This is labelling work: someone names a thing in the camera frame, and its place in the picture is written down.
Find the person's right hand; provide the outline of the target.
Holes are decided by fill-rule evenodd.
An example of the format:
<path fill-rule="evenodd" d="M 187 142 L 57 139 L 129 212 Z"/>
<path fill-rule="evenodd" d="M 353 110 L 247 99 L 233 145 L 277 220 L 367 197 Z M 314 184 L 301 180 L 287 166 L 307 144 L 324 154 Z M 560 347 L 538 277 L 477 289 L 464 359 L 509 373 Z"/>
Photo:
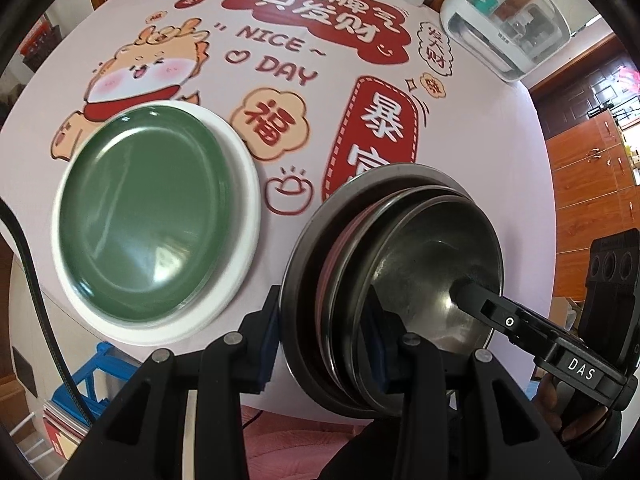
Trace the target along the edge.
<path fill-rule="evenodd" d="M 565 442 L 598 431 L 606 421 L 608 408 L 580 391 L 570 392 L 560 383 L 555 376 L 545 374 L 533 397 L 534 407 L 551 430 Z"/>

